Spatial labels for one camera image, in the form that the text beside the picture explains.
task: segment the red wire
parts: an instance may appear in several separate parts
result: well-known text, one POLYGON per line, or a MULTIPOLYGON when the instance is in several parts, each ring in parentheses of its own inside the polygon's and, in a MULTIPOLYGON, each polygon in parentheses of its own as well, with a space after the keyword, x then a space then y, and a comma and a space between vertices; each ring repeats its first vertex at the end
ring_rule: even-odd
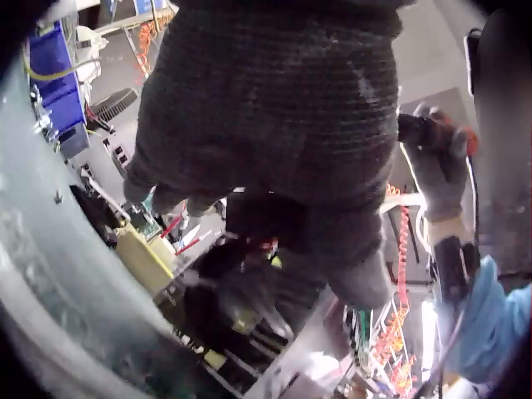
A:
POLYGON ((161 234, 161 238, 164 238, 168 235, 168 233, 183 219, 183 216, 181 216, 181 213, 177 215, 177 217, 172 220, 172 222, 166 227, 166 230, 163 231, 161 234))
POLYGON ((188 245, 185 245, 183 248, 181 248, 179 251, 176 252, 176 256, 179 255, 180 253, 186 251, 187 249, 189 249, 190 247, 196 245, 197 243, 200 242, 200 239, 199 238, 194 238, 190 244, 188 245))
POLYGON ((181 219, 183 218, 183 212, 185 211, 186 207, 187 207, 187 203, 186 203, 186 201, 183 201, 183 206, 181 208, 181 213, 179 215, 177 215, 176 218, 174 220, 172 220, 172 222, 168 225, 166 230, 163 231, 163 233, 161 234, 161 238, 166 237, 168 235, 168 233, 176 226, 176 224, 178 224, 181 221, 181 219))

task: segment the dark knit glove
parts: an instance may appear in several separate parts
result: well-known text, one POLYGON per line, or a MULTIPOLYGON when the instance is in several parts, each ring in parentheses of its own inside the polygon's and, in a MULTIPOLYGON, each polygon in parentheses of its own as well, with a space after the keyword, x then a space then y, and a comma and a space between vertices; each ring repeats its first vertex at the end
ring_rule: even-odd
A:
MULTIPOLYGON (((436 108, 420 104, 415 117, 430 117, 450 130, 456 128, 443 121, 436 108)), ((411 144, 402 144, 415 183, 425 197, 425 216, 431 222, 451 219, 462 213, 462 197, 466 189, 467 165, 465 157, 432 152, 411 144)))

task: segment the white cable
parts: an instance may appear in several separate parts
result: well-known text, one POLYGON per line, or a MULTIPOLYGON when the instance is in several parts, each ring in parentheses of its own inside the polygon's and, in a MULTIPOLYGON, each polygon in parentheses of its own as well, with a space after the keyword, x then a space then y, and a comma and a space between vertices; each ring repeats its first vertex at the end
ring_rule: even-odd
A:
POLYGON ((423 215, 425 214, 425 207, 421 206, 418 210, 417 215, 415 216, 415 235, 418 237, 418 240, 421 242, 421 245, 425 249, 425 251, 430 254, 432 253, 432 250, 430 248, 429 243, 427 242, 425 235, 421 231, 421 222, 423 220, 423 215))

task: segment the orange coiled cable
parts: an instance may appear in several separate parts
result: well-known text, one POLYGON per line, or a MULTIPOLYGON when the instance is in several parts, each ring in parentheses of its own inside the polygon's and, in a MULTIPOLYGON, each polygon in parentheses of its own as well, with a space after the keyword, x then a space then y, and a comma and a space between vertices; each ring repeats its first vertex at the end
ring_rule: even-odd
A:
MULTIPOLYGON (((387 184, 386 186, 386 195, 396 196, 400 195, 401 190, 398 188, 387 184)), ((398 261, 398 274, 397 274, 397 289, 400 300, 400 307, 397 310, 397 313, 392 314, 391 320, 388 321, 388 326, 386 331, 381 332, 379 340, 373 348, 373 358, 382 366, 389 361, 392 357, 392 353, 398 352, 403 349, 404 342, 403 337, 401 336, 401 328, 403 326, 404 320, 410 311, 410 304, 408 300, 408 295, 406 293, 406 252, 408 245, 408 208, 403 206, 401 209, 401 225, 399 232, 399 261, 398 261)), ((412 363, 415 361, 415 358, 412 358, 403 368, 396 368, 392 375, 392 383, 399 393, 402 395, 406 392, 407 389, 410 389, 412 386, 412 381, 410 378, 405 379, 402 377, 406 369, 410 369, 412 363)))
MULTIPOLYGON (((395 196, 400 195, 401 190, 386 185, 386 195, 395 196)), ((401 208, 401 226, 399 229, 399 262, 397 268, 397 289, 399 291, 399 301, 401 306, 409 307, 408 295, 406 294, 406 251, 408 250, 408 208, 403 206, 401 208)))
MULTIPOLYGON (((170 23, 173 15, 167 14, 157 18, 159 27, 163 28, 170 23)), ((150 74, 152 72, 152 66, 148 61, 149 46, 152 40, 157 37, 157 31, 155 29, 155 23, 153 21, 143 23, 140 26, 140 32, 138 34, 139 49, 140 52, 137 55, 139 60, 139 68, 142 72, 141 79, 144 78, 144 74, 150 74)))

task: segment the person's arm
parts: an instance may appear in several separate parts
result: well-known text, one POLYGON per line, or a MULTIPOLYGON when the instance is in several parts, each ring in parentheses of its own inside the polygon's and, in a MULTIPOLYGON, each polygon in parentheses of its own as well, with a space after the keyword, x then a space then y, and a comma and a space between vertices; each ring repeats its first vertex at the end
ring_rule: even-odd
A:
MULTIPOLYGON (((446 370, 481 384, 494 380, 511 359, 513 350, 530 330, 531 285, 508 296, 497 281, 497 265, 485 257, 475 276, 466 306, 464 322, 446 362, 446 370)), ((438 324, 444 337, 453 329, 453 309, 436 306, 438 324)))

